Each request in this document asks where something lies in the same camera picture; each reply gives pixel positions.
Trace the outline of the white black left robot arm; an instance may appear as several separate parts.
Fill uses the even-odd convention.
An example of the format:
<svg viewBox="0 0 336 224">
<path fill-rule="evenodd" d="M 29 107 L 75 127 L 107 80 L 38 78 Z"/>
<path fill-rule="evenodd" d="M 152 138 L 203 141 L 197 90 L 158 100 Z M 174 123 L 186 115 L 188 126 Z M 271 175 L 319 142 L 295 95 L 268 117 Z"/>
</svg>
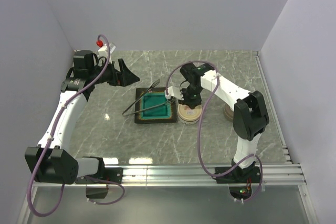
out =
<svg viewBox="0 0 336 224">
<path fill-rule="evenodd" d="M 86 106 L 94 86 L 88 84 L 108 83 L 126 87 L 140 79 L 118 59 L 119 69 L 111 61 L 107 66 L 98 65 L 99 57 L 107 57 L 107 48 L 97 54 L 90 50 L 78 50 L 73 56 L 73 67 L 61 85 L 60 99 L 53 119 L 35 147 L 25 152 L 27 165 L 40 183 L 73 184 L 77 178 L 88 176 L 94 183 L 106 178 L 106 169 L 101 157 L 75 159 L 69 152 L 72 132 L 81 112 Z"/>
</svg>

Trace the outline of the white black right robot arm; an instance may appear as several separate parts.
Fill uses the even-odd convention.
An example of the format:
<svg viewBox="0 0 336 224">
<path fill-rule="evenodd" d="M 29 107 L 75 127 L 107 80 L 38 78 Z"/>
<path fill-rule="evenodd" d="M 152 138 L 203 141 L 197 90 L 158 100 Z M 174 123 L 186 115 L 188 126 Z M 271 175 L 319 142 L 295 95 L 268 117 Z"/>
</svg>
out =
<svg viewBox="0 0 336 224">
<path fill-rule="evenodd" d="M 250 176 L 256 162 L 260 162 L 256 154 L 257 145 L 269 124 L 264 96 L 259 91 L 251 92 L 232 83 L 218 72 L 214 64 L 206 61 L 198 63 L 198 67 L 193 61 L 179 66 L 180 73 L 190 84 L 182 92 L 182 101 L 193 108 L 201 102 L 201 91 L 210 91 L 203 109 L 207 108 L 213 96 L 224 101 L 233 111 L 233 128 L 238 136 L 236 153 L 229 170 L 219 174 L 211 173 L 203 162 L 200 147 L 197 148 L 199 163 L 203 171 L 213 178 L 232 173 L 234 180 L 243 182 Z"/>
</svg>

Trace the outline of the white red-rimmed steel container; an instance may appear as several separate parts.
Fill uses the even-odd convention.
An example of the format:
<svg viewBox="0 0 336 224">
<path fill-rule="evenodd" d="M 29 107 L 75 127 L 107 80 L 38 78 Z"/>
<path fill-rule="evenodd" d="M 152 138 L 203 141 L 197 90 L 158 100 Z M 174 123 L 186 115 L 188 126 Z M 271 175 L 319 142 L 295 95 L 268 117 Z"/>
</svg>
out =
<svg viewBox="0 0 336 224">
<path fill-rule="evenodd" d="M 178 119 L 186 125 L 193 125 L 198 123 L 198 121 L 200 120 L 200 116 L 188 118 L 178 115 Z"/>
</svg>

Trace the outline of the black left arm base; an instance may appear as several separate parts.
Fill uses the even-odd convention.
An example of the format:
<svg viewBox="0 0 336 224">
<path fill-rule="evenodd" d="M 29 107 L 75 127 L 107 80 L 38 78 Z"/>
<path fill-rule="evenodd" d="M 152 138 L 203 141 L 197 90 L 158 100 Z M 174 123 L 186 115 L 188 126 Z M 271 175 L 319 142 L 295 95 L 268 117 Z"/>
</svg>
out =
<svg viewBox="0 0 336 224">
<path fill-rule="evenodd" d="M 94 201 L 114 201 L 123 195 L 122 168 L 104 168 L 102 172 L 78 177 L 76 185 L 85 185 L 86 197 Z"/>
</svg>

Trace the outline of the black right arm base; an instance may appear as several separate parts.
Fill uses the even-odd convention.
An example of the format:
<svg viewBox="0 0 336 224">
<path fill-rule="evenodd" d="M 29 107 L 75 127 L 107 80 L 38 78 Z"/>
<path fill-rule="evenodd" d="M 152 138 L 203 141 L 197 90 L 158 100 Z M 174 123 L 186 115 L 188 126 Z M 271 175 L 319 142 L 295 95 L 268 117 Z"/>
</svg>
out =
<svg viewBox="0 0 336 224">
<path fill-rule="evenodd" d="M 213 177 L 217 184 L 229 184 L 229 192 L 234 200 L 249 201 L 262 190 L 262 171 L 258 166 L 235 168 L 232 172 Z"/>
</svg>

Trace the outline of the steel serving tongs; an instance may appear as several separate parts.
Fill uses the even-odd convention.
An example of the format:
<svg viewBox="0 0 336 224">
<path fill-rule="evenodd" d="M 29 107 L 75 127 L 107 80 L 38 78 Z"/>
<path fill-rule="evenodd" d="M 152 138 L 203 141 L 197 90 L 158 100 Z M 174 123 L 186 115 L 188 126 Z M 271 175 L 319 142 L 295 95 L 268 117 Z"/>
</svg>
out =
<svg viewBox="0 0 336 224">
<path fill-rule="evenodd" d="M 155 102 L 155 105 L 153 105 L 153 106 L 145 105 L 146 102 L 150 102 L 150 103 L 154 102 L 154 95 L 152 95 L 152 97 L 151 97 L 149 95 L 149 93 L 152 93 L 153 89 L 156 88 L 159 83 L 160 83 L 159 79 L 154 81 L 130 106 L 128 106 L 122 112 L 122 116 L 130 116 L 130 115 L 134 115 L 134 114 L 140 114 L 144 111 L 156 109 L 156 108 L 159 108 L 161 106 L 171 105 L 173 103 L 173 100 L 166 100 L 162 103 Z M 137 103 L 139 103 L 139 105 L 141 105 L 142 107 L 133 111 L 133 112 L 131 112 L 131 113 L 128 113 L 129 109 L 133 105 L 136 105 Z"/>
</svg>

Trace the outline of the brown round lid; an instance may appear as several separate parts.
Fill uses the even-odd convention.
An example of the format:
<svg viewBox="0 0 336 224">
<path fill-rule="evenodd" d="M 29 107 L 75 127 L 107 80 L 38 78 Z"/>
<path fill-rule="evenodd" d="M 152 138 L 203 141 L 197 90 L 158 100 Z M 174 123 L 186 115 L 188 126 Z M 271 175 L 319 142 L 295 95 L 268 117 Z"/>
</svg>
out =
<svg viewBox="0 0 336 224">
<path fill-rule="evenodd" d="M 233 118 L 234 111 L 231 109 L 231 107 L 228 104 L 224 105 L 224 115 Z"/>
</svg>

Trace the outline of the cream round lid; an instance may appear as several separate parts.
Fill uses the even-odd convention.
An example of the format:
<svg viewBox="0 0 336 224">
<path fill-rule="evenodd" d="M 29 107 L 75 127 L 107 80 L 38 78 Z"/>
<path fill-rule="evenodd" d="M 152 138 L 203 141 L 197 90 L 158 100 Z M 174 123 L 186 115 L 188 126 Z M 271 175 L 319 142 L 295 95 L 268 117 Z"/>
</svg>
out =
<svg viewBox="0 0 336 224">
<path fill-rule="evenodd" d="M 202 113 L 202 106 L 199 105 L 194 109 L 190 109 L 186 105 L 179 104 L 177 107 L 177 115 L 183 116 L 183 117 L 198 117 L 201 116 Z"/>
</svg>

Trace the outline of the brown-rimmed steel container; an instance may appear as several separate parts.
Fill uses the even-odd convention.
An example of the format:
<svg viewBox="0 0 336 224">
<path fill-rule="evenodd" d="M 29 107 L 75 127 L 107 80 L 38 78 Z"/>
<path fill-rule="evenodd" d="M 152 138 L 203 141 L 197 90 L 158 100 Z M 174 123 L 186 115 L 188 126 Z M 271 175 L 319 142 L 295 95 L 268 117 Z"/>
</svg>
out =
<svg viewBox="0 0 336 224">
<path fill-rule="evenodd" d="M 230 106 L 228 104 L 225 103 L 224 105 L 224 116 L 225 118 L 232 122 L 234 119 L 234 111 L 230 108 Z"/>
</svg>

